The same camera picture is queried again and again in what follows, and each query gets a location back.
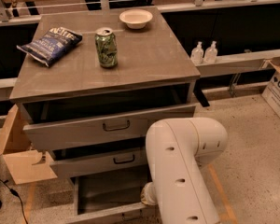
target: soap dispenser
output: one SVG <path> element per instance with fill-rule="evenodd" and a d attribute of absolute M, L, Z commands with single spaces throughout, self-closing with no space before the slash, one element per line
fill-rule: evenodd
<path fill-rule="evenodd" d="M 203 48 L 202 48 L 202 42 L 199 41 L 198 45 L 195 49 L 193 49 L 190 59 L 193 61 L 195 64 L 199 64 L 203 62 Z"/>
<path fill-rule="evenodd" d="M 206 50 L 204 61 L 206 63 L 215 63 L 217 57 L 216 41 L 212 42 L 212 45 Z"/>

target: can lid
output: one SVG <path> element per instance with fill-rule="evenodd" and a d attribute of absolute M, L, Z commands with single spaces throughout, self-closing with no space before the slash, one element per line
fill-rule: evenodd
<path fill-rule="evenodd" d="M 96 30 L 96 34 L 98 35 L 111 35 L 113 34 L 113 30 L 109 27 L 101 27 Z"/>

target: black snack bag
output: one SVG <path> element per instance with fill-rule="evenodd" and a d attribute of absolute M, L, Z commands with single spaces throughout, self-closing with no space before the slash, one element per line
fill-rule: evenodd
<path fill-rule="evenodd" d="M 58 27 L 49 29 L 40 39 L 17 46 L 17 49 L 50 67 L 81 40 L 82 35 L 64 27 Z"/>

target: floor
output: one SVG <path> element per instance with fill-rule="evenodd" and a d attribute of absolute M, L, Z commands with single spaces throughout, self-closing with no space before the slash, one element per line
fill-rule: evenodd
<path fill-rule="evenodd" d="M 202 169 L 203 178 L 222 224 L 280 224 L 280 118 L 260 94 L 246 94 L 197 105 L 195 117 L 216 119 L 229 134 L 225 152 Z M 73 216 L 73 188 L 67 180 L 16 186 L 2 158 L 0 178 L 20 194 L 29 223 L 64 223 Z M 21 202 L 1 182 L 0 200 L 0 224 L 25 223 Z"/>

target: brown tabletop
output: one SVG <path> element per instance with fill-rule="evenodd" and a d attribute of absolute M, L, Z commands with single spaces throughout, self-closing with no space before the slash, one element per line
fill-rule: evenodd
<path fill-rule="evenodd" d="M 29 103 L 196 80 L 199 71 L 160 12 L 155 7 L 142 9 L 149 10 L 153 20 L 141 30 L 131 30 L 119 20 L 125 9 L 44 15 L 34 39 L 62 26 L 82 33 L 83 40 L 51 68 L 26 56 L 10 99 Z M 94 35 L 100 27 L 110 27 L 116 35 L 119 64 L 113 69 L 102 68 L 98 61 Z"/>

